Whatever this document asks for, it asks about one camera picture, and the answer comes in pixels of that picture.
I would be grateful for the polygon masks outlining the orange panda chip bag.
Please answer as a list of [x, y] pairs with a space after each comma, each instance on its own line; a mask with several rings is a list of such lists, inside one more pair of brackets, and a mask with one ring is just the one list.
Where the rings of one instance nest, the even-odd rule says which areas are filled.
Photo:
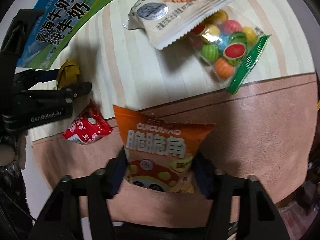
[[212, 124], [167, 123], [119, 106], [113, 108], [128, 161], [125, 179], [146, 189], [193, 193], [193, 158]]

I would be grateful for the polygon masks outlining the beige oat snack bag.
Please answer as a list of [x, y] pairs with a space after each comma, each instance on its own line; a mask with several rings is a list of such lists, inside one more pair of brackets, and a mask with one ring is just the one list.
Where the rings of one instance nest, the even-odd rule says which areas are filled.
[[138, 0], [124, 27], [145, 30], [158, 50], [171, 45], [205, 18], [235, 0]]

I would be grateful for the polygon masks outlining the colourful fruit candy bag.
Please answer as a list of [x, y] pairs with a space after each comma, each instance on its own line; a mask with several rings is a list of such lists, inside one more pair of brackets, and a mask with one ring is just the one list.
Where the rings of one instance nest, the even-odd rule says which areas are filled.
[[212, 69], [227, 92], [236, 94], [259, 61], [270, 35], [230, 6], [225, 6], [188, 34], [195, 54]]

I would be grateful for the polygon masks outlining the red chocolate snack bag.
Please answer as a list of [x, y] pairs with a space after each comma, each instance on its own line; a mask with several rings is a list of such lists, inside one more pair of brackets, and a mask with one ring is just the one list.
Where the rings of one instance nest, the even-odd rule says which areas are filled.
[[113, 128], [103, 118], [97, 105], [91, 100], [61, 135], [68, 141], [88, 145], [111, 134], [112, 131]]

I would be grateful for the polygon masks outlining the yellow snack packet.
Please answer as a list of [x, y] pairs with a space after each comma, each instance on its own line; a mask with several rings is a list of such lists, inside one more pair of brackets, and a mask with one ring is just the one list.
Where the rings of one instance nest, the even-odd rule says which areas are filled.
[[75, 59], [68, 59], [59, 69], [56, 78], [56, 89], [74, 85], [80, 77], [80, 68]]

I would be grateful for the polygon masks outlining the blue green milk carton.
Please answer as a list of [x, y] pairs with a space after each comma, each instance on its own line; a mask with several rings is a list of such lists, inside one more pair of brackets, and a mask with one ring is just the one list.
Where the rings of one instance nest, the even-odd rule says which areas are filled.
[[75, 33], [113, 0], [37, 0], [43, 11], [27, 39], [17, 65], [48, 70]]

